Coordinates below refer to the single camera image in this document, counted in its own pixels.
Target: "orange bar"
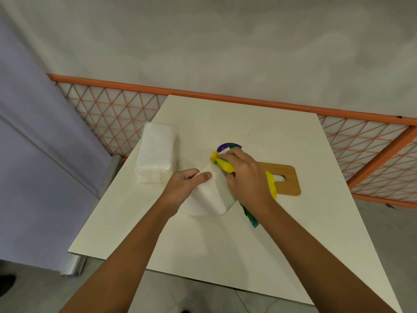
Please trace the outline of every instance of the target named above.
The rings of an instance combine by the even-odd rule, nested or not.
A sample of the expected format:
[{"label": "orange bar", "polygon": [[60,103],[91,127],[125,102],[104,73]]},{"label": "orange bar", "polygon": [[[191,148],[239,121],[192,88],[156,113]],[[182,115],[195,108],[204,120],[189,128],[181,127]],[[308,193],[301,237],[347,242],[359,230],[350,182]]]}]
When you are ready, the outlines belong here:
[{"label": "orange bar", "polygon": [[401,202],[401,201],[394,201],[388,200],[383,198],[376,198],[374,196],[367,196],[367,195],[360,195],[360,194],[353,194],[352,197],[359,200],[371,201],[371,202],[378,202],[383,204],[390,204],[390,205],[399,205],[404,207],[411,207],[412,209],[417,209],[417,204],[409,203],[409,202]]},{"label": "orange bar", "polygon": [[48,74],[48,76],[52,81],[57,81],[57,82],[76,83],[76,84],[81,84],[81,85],[93,85],[97,87],[105,87],[105,88],[119,89],[119,90],[140,91],[140,92],[153,93],[153,94],[163,94],[163,95],[172,94],[172,95],[185,96],[189,98],[224,101],[224,102],[247,104],[247,105],[257,105],[257,106],[264,106],[267,108],[280,108],[284,110],[316,113],[320,115],[336,116],[336,117],[341,117],[341,118],[354,118],[357,120],[370,120],[370,121],[375,121],[375,122],[417,126],[417,118],[406,118],[406,117],[364,113],[364,112],[352,112],[352,111],[345,111],[345,110],[336,110],[336,109],[331,109],[331,108],[319,108],[316,106],[237,98],[237,97],[231,97],[231,96],[226,96],[226,95],[217,95],[217,94],[210,94],[210,93],[199,93],[199,92],[184,91],[184,90],[148,87],[145,85],[132,85],[132,84],[127,84],[127,83],[68,77],[68,76],[61,76],[61,75]]},{"label": "orange bar", "polygon": [[417,126],[410,126],[401,133],[395,140],[393,140],[385,149],[375,156],[369,163],[367,163],[361,170],[357,172],[347,182],[349,189],[355,188],[363,180],[365,180],[371,173],[381,167],[389,159],[395,156],[408,143],[412,142],[417,137]]}]

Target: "left arm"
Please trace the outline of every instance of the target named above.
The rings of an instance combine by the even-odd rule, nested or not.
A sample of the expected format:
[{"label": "left arm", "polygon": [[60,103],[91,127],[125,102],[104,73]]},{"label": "left arm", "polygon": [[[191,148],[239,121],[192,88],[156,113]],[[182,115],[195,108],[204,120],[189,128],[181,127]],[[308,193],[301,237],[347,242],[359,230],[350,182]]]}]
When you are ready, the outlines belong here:
[{"label": "left arm", "polygon": [[209,172],[194,177],[198,172],[198,169],[189,169],[172,175],[155,204],[60,313],[119,313],[129,310],[166,222],[197,185],[211,178]]}]

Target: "black shoe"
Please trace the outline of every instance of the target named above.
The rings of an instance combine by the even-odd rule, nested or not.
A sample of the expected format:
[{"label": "black shoe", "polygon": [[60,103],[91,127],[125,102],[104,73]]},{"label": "black shoe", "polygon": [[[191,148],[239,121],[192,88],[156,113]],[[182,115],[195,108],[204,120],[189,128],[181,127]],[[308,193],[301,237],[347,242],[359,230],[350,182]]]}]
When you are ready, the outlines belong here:
[{"label": "black shoe", "polygon": [[15,275],[0,275],[0,297],[13,287],[15,281]]}]

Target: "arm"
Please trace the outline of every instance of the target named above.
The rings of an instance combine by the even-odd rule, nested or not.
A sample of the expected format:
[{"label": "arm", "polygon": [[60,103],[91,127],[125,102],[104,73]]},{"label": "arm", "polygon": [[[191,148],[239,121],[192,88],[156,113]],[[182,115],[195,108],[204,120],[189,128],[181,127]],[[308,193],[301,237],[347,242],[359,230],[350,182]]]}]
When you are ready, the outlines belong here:
[{"label": "arm", "polygon": [[127,312],[166,222],[199,184],[198,169],[175,172],[164,192],[123,242],[81,286],[60,313]]},{"label": "arm", "polygon": [[252,157],[239,148],[219,157],[236,170],[227,176],[233,195],[278,245],[320,312],[394,312],[272,198]]}]

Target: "purple label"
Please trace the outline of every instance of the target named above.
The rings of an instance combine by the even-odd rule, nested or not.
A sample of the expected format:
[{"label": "purple label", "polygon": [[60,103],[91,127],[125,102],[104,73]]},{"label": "purple label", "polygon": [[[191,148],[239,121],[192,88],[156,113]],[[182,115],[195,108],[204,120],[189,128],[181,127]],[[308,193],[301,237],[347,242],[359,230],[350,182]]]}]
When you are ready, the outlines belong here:
[{"label": "purple label", "polygon": [[223,150],[225,150],[226,148],[235,148],[235,147],[239,147],[242,148],[242,146],[235,144],[235,143],[225,143],[225,144],[221,144],[218,148],[217,148],[217,152],[222,152]]}]

